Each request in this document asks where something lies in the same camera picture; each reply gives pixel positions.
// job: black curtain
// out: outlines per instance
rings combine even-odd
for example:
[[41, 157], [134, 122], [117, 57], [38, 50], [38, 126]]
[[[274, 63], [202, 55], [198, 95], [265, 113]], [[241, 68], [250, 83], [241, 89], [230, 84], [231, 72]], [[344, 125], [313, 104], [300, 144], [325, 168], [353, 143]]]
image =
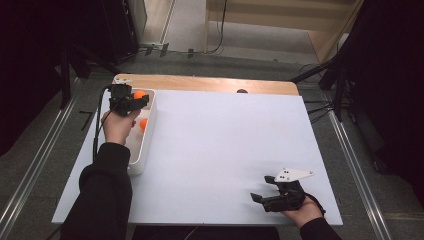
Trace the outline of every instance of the black curtain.
[[372, 17], [342, 59], [352, 95], [385, 142], [375, 155], [424, 206], [424, 2], [365, 1], [363, 10]]
[[60, 90], [67, 18], [56, 2], [0, 0], [0, 155]]

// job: wooden board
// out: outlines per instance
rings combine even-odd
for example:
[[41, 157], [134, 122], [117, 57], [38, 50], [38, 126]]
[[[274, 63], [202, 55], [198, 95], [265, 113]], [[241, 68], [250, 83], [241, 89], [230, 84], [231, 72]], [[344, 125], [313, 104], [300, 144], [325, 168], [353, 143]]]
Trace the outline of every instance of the wooden board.
[[116, 78], [131, 79], [133, 82], [129, 84], [136, 88], [211, 92], [237, 92], [245, 89], [249, 93], [299, 95], [292, 82], [137, 74], [119, 74]]

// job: floor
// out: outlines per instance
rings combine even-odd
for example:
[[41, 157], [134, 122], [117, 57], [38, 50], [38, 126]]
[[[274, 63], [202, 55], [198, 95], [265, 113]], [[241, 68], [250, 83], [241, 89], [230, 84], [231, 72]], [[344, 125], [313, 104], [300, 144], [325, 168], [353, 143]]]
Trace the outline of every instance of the floor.
[[[145, 0], [148, 12], [156, 11], [153, 15], [157, 20], [154, 22], [158, 24], [153, 24], [148, 19], [143, 41], [146, 45], [169, 43], [170, 52], [166, 57], [159, 56], [158, 52], [149, 56], [141, 53], [118, 66], [123, 71], [286, 80], [318, 63], [305, 31], [240, 24], [224, 25], [222, 46], [213, 56], [199, 55], [188, 59], [185, 54], [171, 51], [203, 49], [204, 12], [202, 11], [205, 3], [190, 0], [161, 1], [163, 1], [162, 7], [153, 8], [149, 3], [156, 1]], [[210, 29], [217, 28], [217, 23], [209, 24]], [[209, 49], [214, 49], [218, 44], [218, 31], [211, 30], [209, 38], [211, 43]], [[90, 120], [86, 112], [95, 110], [96, 101], [93, 101], [93, 98], [96, 97], [93, 96], [97, 96], [99, 89], [113, 77], [96, 66], [92, 66], [92, 70], [90, 79], [76, 79], [73, 88], [73, 92], [76, 93], [75, 105], [71, 113], [66, 116], [66, 124], [57, 136], [54, 146], [45, 156], [46, 161], [40, 166], [38, 179], [31, 186], [32, 191], [26, 196], [25, 204], [17, 209], [20, 214], [15, 224], [8, 230], [7, 239], [45, 239], [56, 229], [57, 226], [50, 223], [51, 218], [67, 176], [78, 156], [80, 144], [85, 138], [87, 131], [85, 123]], [[305, 100], [324, 98], [325, 93], [317, 87], [319, 79], [316, 75], [298, 85], [300, 94]], [[2, 208], [7, 206], [31, 163], [38, 156], [38, 146], [42, 145], [44, 136], [49, 134], [50, 126], [58, 115], [64, 114], [57, 110], [60, 97], [58, 94], [52, 99], [22, 134], [12, 150], [0, 158]], [[391, 234], [391, 238], [386, 239], [422, 239], [424, 211], [412, 194], [410, 186], [395, 175], [381, 175], [374, 171], [372, 155], [363, 142], [359, 130], [348, 120], [346, 112], [343, 114], [345, 119], [343, 125], [351, 139], [361, 171]], [[357, 183], [346, 164], [345, 154], [340, 148], [330, 115], [314, 124], [313, 128], [345, 223], [336, 231], [343, 239], [379, 239], [371, 226], [363, 198], [358, 193]], [[281, 239], [299, 239], [294, 227], [281, 227], [279, 231]]]

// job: black sleeve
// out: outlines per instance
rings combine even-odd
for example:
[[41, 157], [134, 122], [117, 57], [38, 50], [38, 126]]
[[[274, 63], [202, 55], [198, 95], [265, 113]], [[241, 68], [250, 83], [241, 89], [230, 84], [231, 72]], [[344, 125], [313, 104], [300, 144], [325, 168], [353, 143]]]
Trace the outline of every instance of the black sleeve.
[[303, 240], [340, 240], [334, 229], [328, 225], [325, 218], [317, 218], [307, 222], [300, 228]]
[[130, 151], [104, 143], [79, 180], [80, 195], [61, 229], [61, 239], [125, 239], [132, 188], [127, 174]]

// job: hand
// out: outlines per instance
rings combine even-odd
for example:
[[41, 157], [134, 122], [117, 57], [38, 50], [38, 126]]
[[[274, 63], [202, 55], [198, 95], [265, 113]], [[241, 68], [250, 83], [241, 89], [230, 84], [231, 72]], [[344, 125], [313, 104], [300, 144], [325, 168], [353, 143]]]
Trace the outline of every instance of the hand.
[[102, 123], [106, 142], [125, 145], [125, 140], [130, 134], [131, 128], [134, 127], [135, 118], [140, 112], [140, 110], [132, 111], [125, 117], [110, 111], [103, 114]]
[[299, 210], [284, 211], [281, 213], [293, 220], [298, 228], [301, 228], [305, 225], [305, 223], [311, 220], [323, 217], [317, 204], [309, 197], [305, 198], [305, 201], [303, 201], [303, 205]]

